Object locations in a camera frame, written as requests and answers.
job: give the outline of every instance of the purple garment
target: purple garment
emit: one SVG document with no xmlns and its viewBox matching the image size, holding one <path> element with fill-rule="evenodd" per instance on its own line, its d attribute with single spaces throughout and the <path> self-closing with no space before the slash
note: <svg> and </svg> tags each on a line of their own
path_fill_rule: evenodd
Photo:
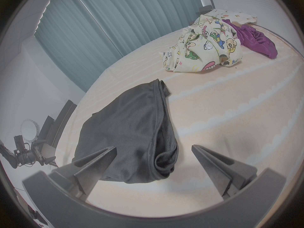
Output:
<svg viewBox="0 0 304 228">
<path fill-rule="evenodd" d="M 248 25 L 242 25 L 242 27 L 235 26 L 230 23 L 229 19 L 223 19 L 223 21 L 237 31 L 237 37 L 241 41 L 241 45 L 246 46 L 250 50 L 263 53 L 270 59 L 276 58 L 278 51 L 275 48 L 275 44 L 264 33 Z"/>
</svg>

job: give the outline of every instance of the curtain fold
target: curtain fold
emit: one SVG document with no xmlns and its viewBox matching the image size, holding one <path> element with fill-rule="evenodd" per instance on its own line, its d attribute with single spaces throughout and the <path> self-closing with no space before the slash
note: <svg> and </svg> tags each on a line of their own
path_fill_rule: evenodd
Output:
<svg viewBox="0 0 304 228">
<path fill-rule="evenodd" d="M 201 0 L 51 0 L 35 36 L 86 92 L 121 57 L 188 26 L 201 6 Z"/>
</svg>

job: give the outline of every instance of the headboard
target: headboard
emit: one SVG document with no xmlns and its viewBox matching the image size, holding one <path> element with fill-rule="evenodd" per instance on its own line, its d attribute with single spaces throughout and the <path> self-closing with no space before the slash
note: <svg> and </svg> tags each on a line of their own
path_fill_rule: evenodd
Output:
<svg viewBox="0 0 304 228">
<path fill-rule="evenodd" d="M 303 44 L 291 20 L 276 0 L 210 0 L 212 7 L 257 17 L 256 24 L 278 34 L 304 55 Z"/>
</svg>

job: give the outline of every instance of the cartoon print shirt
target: cartoon print shirt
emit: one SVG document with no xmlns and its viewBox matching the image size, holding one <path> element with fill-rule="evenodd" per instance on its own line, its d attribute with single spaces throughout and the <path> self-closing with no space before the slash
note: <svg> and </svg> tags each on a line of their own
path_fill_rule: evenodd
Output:
<svg viewBox="0 0 304 228">
<path fill-rule="evenodd" d="M 198 72 L 217 65 L 232 66 L 242 58 L 237 33 L 212 16 L 183 29 L 176 45 L 163 53 L 163 67 L 173 72 Z"/>
</svg>

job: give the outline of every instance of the folded gray garment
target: folded gray garment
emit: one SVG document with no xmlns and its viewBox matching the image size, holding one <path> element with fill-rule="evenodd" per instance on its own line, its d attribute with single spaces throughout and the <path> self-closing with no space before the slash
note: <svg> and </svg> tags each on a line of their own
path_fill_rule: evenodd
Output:
<svg viewBox="0 0 304 228">
<path fill-rule="evenodd" d="M 169 94 L 158 79 L 122 93 L 83 124 L 72 161 L 116 146 L 117 156 L 101 180 L 146 183 L 167 178 L 178 155 L 166 104 Z"/>
</svg>

